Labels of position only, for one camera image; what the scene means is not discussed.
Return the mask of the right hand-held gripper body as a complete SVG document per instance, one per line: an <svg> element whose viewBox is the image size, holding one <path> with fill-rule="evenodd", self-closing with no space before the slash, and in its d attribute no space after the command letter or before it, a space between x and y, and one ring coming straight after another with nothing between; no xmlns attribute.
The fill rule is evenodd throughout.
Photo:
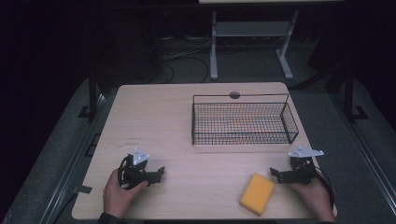
<svg viewBox="0 0 396 224"><path fill-rule="evenodd" d="M322 150L299 146L289 153L291 170L283 172L283 175L278 177L283 179L284 184L301 183L307 185L318 174L313 159L316 156L323 155Z"/></svg>

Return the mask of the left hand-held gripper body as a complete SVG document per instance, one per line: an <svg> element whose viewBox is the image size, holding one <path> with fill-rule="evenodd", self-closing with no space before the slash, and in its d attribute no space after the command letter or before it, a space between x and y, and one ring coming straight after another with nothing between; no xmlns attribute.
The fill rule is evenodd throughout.
<svg viewBox="0 0 396 224"><path fill-rule="evenodd" d="M149 154L139 148L135 148L132 154L128 154L120 163L118 181L123 189L133 189L142 182L149 182L149 177L156 172L147 172Z"/></svg>

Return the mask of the yellow sponge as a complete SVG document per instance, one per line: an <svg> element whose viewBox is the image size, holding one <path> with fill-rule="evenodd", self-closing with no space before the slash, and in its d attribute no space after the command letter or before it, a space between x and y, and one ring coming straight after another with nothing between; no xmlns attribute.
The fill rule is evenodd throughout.
<svg viewBox="0 0 396 224"><path fill-rule="evenodd" d="M261 216L274 190L275 184L255 173L240 199L239 204L256 216Z"/></svg>

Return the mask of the black wire basket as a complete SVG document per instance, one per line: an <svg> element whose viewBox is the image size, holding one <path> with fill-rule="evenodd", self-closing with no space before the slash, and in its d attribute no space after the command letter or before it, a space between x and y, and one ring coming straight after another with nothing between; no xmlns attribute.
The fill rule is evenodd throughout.
<svg viewBox="0 0 396 224"><path fill-rule="evenodd" d="M195 145L291 144L299 128L286 93L194 95L191 140Z"/></svg>

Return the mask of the person's left hand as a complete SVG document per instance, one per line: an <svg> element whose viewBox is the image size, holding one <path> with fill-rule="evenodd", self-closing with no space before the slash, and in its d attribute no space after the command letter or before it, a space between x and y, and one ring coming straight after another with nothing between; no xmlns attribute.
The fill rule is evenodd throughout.
<svg viewBox="0 0 396 224"><path fill-rule="evenodd" d="M123 219L137 198L147 186L148 182L139 183L132 189L123 189L118 181L119 170L115 169L106 182L103 190L103 209L106 214Z"/></svg>

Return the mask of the person's right hand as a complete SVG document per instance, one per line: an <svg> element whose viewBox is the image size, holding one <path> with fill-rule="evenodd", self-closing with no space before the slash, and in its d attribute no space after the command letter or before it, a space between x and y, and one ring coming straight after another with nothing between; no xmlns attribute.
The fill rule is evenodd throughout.
<svg viewBox="0 0 396 224"><path fill-rule="evenodd" d="M330 204L330 196L319 180L314 179L311 183L288 184L304 202L305 206L315 215L317 222L324 220L336 221Z"/></svg>

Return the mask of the black metal stand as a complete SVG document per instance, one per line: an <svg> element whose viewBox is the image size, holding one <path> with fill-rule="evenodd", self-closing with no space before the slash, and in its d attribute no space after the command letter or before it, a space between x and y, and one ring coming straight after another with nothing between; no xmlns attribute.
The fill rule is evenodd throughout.
<svg viewBox="0 0 396 224"><path fill-rule="evenodd" d="M351 69L342 64L338 75L339 86L343 90L342 109L349 122L354 123L357 119L368 119L367 114L359 105L354 105L354 76Z"/></svg>
<svg viewBox="0 0 396 224"><path fill-rule="evenodd" d="M91 70L91 72L89 73L88 85L89 85L89 104L84 105L80 109L78 113L78 117L85 118L88 121L91 121L95 118L97 114L97 110L98 110L97 101L99 98L96 75L93 70Z"/></svg>

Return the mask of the white metal table frame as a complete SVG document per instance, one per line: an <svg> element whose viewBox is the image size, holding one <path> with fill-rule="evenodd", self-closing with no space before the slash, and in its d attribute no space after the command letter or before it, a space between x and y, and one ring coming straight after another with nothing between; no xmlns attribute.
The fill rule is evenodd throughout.
<svg viewBox="0 0 396 224"><path fill-rule="evenodd" d="M212 80L217 80L219 78L217 41L220 37L283 37L283 45L280 49L276 50L276 56L285 79L292 80L293 74L286 59L286 52L298 15L299 11L294 10L288 21L219 21L217 12L213 11L211 22L211 50L209 53L210 78Z"/></svg>

